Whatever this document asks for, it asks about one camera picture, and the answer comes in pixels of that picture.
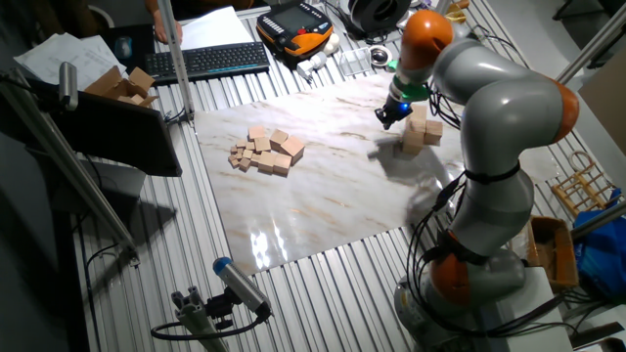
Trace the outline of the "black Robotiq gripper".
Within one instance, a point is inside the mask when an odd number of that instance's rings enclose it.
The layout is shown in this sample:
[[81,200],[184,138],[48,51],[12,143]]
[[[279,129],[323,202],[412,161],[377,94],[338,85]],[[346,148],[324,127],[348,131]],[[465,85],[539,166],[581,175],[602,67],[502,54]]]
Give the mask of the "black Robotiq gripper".
[[411,103],[399,101],[388,95],[383,110],[376,109],[375,115],[384,129],[388,130],[397,120],[402,120],[412,111]]

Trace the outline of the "person right hand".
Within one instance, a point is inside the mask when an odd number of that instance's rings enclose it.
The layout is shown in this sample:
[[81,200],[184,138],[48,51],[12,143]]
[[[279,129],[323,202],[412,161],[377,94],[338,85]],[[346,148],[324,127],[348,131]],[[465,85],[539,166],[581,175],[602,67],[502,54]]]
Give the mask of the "person right hand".
[[[154,29],[155,29],[155,37],[156,39],[164,44],[168,43],[166,30],[163,24],[162,16],[160,11],[153,12],[153,20],[154,20]],[[179,22],[175,23],[176,33],[178,35],[178,39],[180,41],[183,40],[183,31],[182,26]]]

